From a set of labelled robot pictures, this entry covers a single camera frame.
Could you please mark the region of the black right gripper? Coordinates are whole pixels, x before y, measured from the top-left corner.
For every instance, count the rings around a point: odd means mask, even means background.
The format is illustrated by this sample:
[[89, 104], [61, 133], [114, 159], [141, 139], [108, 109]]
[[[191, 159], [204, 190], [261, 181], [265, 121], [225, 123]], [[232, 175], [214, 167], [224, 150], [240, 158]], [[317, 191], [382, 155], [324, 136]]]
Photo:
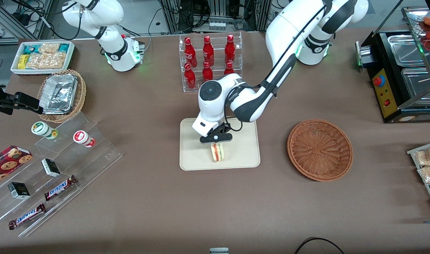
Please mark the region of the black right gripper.
[[25, 93], [15, 93], [13, 95], [5, 94], [0, 99], [0, 112], [12, 114], [15, 109], [32, 111], [36, 114], [42, 114], [43, 108], [39, 106], [40, 101]]

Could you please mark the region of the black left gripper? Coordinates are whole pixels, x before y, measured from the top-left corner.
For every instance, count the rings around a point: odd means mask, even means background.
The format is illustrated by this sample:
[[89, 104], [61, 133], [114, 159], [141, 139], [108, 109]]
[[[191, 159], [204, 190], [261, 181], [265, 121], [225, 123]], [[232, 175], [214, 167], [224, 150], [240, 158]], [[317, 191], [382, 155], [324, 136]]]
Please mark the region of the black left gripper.
[[216, 130], [210, 132], [206, 137], [200, 137], [199, 141], [202, 144], [210, 144], [211, 147], [215, 143], [221, 143], [221, 146], [225, 146], [226, 142], [233, 139], [233, 135], [229, 132], [222, 132], [221, 130]]

